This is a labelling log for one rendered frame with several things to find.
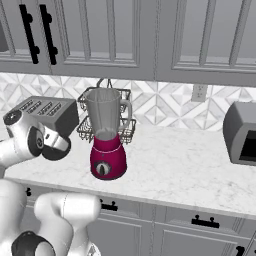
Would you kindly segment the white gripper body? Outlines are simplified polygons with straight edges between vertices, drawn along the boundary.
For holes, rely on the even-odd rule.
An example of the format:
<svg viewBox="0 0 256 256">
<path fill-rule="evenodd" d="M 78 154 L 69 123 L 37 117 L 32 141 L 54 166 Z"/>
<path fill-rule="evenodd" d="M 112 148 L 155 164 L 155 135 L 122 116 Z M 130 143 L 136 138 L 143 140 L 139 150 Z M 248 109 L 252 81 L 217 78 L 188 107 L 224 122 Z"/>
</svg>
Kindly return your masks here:
<svg viewBox="0 0 256 256">
<path fill-rule="evenodd" d="M 44 144 L 61 151 L 68 149 L 69 143 L 56 131 L 47 131 L 44 135 Z"/>
</svg>

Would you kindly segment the magenta blender with grey jar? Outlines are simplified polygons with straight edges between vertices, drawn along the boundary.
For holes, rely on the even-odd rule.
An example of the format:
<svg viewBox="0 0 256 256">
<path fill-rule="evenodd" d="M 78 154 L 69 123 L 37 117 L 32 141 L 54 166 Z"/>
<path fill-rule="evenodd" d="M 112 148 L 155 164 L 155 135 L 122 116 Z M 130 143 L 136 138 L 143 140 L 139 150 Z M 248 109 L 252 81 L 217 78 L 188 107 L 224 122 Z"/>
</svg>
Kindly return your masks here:
<svg viewBox="0 0 256 256">
<path fill-rule="evenodd" d="M 95 88 L 85 94 L 92 132 L 91 173 L 100 180 L 115 180 L 127 170 L 119 131 L 132 119 L 132 105 L 114 88 Z"/>
</svg>

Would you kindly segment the grey four-slot toaster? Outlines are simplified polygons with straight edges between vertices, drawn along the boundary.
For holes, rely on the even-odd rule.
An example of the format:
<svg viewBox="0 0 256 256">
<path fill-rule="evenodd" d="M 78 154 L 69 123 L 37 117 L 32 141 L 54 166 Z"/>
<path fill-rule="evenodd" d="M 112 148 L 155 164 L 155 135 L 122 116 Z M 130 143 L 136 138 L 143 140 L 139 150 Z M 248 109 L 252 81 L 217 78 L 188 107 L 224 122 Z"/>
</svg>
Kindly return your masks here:
<svg viewBox="0 0 256 256">
<path fill-rule="evenodd" d="M 17 109 L 32 115 L 63 138 L 68 137 L 79 124 L 75 99 L 31 96 L 12 108 Z"/>
</svg>

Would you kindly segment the grey drawer front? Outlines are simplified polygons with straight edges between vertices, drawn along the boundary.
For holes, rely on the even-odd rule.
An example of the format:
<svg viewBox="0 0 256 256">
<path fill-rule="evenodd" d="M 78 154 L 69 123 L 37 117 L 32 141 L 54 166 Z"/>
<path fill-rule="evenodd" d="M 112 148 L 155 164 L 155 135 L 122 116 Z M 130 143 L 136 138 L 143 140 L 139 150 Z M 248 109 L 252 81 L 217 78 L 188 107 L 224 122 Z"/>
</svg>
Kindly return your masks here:
<svg viewBox="0 0 256 256">
<path fill-rule="evenodd" d="M 111 204 L 112 201 L 115 201 L 116 205 L 118 206 L 118 211 L 109 211 L 102 209 L 103 213 L 135 219 L 142 219 L 145 221 L 152 220 L 152 212 L 154 206 L 151 204 L 103 196 L 101 196 L 100 199 L 102 199 L 105 204 Z"/>
<path fill-rule="evenodd" d="M 210 228 L 193 225 L 191 219 L 199 215 L 202 220 L 214 218 L 215 222 L 220 224 L 220 228 Z M 217 213 L 207 213 L 202 211 L 187 210 L 176 207 L 167 207 L 165 213 L 165 222 L 168 224 L 183 225 L 187 227 L 210 230 L 219 233 L 239 235 L 241 237 L 251 238 L 256 231 L 256 220 L 245 219 L 242 217 L 227 216 Z"/>
<path fill-rule="evenodd" d="M 42 194 L 52 192 L 65 192 L 65 189 L 34 184 L 24 184 L 23 187 L 25 188 L 25 191 L 27 187 L 31 188 L 32 195 L 30 197 L 27 196 L 28 206 L 33 206 L 37 198 Z"/>
</svg>

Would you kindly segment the grey upper cupboard door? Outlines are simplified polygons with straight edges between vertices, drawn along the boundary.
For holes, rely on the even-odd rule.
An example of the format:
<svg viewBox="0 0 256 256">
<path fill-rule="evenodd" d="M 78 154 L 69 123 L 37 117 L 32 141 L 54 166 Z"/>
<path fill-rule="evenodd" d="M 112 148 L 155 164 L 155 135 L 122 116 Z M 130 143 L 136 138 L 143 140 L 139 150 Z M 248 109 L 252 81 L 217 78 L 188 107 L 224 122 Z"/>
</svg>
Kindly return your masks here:
<svg viewBox="0 0 256 256">
<path fill-rule="evenodd" d="M 256 87 L 256 0 L 159 0 L 157 81 Z"/>
<path fill-rule="evenodd" d="M 0 72 L 50 74 L 51 64 L 43 28 L 40 0 L 0 0 Z M 19 5 L 32 15 L 32 34 L 39 47 L 38 64 L 32 62 Z"/>
<path fill-rule="evenodd" d="M 154 79 L 156 0 L 39 0 L 50 19 L 54 75 Z"/>
</svg>

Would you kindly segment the grey cupboard door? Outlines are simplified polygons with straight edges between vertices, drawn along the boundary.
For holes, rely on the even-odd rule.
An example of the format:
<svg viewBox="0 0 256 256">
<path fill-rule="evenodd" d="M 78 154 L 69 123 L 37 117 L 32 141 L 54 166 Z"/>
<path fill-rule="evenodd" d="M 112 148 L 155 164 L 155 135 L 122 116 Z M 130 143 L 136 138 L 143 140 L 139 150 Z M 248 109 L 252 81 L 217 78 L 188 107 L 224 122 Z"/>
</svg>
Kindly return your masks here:
<svg viewBox="0 0 256 256">
<path fill-rule="evenodd" d="M 157 81 L 256 87 L 256 0 L 159 0 Z"/>
<path fill-rule="evenodd" d="M 154 79 L 156 0 L 39 0 L 50 19 L 54 75 Z"/>
<path fill-rule="evenodd" d="M 248 238 L 157 223 L 153 256 L 236 256 L 237 246 L 245 247 Z"/>
<path fill-rule="evenodd" d="M 50 74 L 51 64 L 43 28 L 40 0 L 0 0 L 0 72 Z M 32 62 L 19 5 L 32 15 L 32 34 L 39 47 L 38 64 Z"/>
<path fill-rule="evenodd" d="M 149 221 L 107 214 L 87 227 L 102 256 L 150 256 L 151 228 Z"/>
</svg>

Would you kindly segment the grey lower cupboard door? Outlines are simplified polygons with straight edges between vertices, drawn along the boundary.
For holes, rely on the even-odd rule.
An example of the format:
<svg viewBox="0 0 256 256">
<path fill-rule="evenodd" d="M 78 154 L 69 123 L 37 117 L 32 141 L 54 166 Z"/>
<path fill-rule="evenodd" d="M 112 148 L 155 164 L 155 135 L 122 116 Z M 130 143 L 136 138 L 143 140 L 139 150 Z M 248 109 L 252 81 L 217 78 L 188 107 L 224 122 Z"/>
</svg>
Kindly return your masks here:
<svg viewBox="0 0 256 256">
<path fill-rule="evenodd" d="M 153 256 L 236 256 L 237 246 L 245 247 L 248 238 L 157 223 Z"/>
<path fill-rule="evenodd" d="M 107 214 L 87 227 L 102 256 L 150 256 L 151 228 L 149 221 Z"/>
</svg>

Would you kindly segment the grey toaster oven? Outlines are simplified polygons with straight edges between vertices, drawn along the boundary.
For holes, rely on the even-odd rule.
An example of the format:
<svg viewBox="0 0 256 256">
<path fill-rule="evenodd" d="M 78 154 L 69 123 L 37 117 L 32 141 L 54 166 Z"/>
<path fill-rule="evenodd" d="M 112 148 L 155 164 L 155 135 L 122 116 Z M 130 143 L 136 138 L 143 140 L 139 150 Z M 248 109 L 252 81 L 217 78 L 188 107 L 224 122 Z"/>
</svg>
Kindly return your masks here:
<svg viewBox="0 0 256 256">
<path fill-rule="evenodd" d="M 256 103 L 234 102 L 223 121 L 230 162 L 256 166 Z"/>
</svg>

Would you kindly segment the white wall socket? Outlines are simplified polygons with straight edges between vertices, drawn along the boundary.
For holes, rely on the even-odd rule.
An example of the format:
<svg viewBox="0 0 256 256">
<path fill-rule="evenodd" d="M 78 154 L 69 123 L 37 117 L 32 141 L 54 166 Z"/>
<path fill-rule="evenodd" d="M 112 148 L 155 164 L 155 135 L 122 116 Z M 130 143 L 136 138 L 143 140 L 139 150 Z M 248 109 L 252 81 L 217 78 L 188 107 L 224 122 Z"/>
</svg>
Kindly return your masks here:
<svg viewBox="0 0 256 256">
<path fill-rule="evenodd" d="M 208 86 L 203 84 L 194 84 L 192 91 L 192 102 L 204 102 L 206 100 Z"/>
</svg>

